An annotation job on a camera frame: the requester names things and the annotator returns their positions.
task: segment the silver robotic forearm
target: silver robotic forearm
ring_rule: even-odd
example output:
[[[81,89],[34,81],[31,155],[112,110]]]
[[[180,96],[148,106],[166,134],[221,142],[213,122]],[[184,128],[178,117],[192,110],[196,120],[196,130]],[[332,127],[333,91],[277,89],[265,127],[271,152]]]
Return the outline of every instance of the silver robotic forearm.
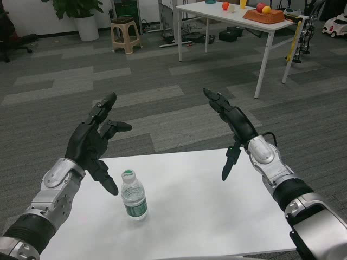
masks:
[[[250,140],[247,153],[264,185],[292,228],[290,236],[303,259],[347,259],[347,223],[319,194],[283,163],[279,150],[263,136]]]
[[[23,221],[30,218],[33,224],[41,223],[41,226],[32,227],[31,235],[28,236],[30,240],[21,239],[21,235],[18,235],[18,231],[28,232],[25,230],[31,226],[28,222],[27,227],[19,224],[10,229],[4,237],[0,237],[0,253],[14,259],[39,260],[40,253],[51,237],[69,217],[72,201],[85,175],[85,171],[75,162],[60,158],[43,176],[41,190],[19,218]],[[35,230],[43,227],[45,232]]]
[[[41,180],[41,190],[24,214],[48,220],[55,232],[69,217],[72,201],[86,172],[75,162],[60,158]]]

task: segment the water bottle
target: water bottle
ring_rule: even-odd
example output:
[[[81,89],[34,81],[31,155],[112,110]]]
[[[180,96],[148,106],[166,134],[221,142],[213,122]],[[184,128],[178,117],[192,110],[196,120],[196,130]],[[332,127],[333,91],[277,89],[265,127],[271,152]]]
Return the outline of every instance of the water bottle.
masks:
[[[133,170],[124,171],[121,177],[121,197],[126,212],[134,220],[144,219],[147,216],[147,201],[142,183],[136,178]]]

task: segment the yellow pole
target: yellow pole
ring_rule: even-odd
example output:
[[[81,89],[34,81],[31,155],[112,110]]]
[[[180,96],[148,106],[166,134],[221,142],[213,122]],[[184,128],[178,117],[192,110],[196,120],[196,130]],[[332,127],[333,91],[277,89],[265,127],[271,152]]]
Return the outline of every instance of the yellow pole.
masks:
[[[293,42],[292,42],[292,46],[291,46],[291,49],[290,49],[289,54],[287,56],[287,61],[289,61],[291,59],[292,52],[293,52],[293,49],[295,47],[295,41],[296,41],[296,39],[298,37],[300,27],[301,27],[301,21],[298,22],[298,27],[297,27],[297,30],[295,31],[295,35],[294,35],[294,39],[293,39]]]

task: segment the white wall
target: white wall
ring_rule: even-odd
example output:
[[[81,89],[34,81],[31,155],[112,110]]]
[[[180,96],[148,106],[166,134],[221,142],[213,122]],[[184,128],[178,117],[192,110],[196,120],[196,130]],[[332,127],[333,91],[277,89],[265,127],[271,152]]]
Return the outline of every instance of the white wall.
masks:
[[[110,26],[108,10],[111,8],[110,0],[101,0],[104,13],[95,12],[98,27]],[[27,34],[57,34],[76,31],[73,19],[65,14],[59,20],[52,6],[52,1],[42,3],[41,0],[3,0],[4,8],[9,12],[9,17],[16,27],[18,35]]]
[[[169,6],[172,0],[162,0],[163,4]],[[188,3],[195,3],[195,0],[188,0]],[[177,1],[178,5],[183,4],[183,0]],[[147,22],[158,22],[159,21],[159,6],[158,0],[139,0],[141,19],[146,19]]]

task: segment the white toy car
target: white toy car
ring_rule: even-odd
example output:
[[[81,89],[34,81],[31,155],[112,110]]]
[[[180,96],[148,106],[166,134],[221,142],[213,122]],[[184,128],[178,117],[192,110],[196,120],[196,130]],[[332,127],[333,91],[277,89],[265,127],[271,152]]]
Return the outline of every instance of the white toy car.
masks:
[[[337,17],[327,20],[322,33],[331,34],[331,38],[335,38],[337,35],[347,34],[347,15],[340,14]]]

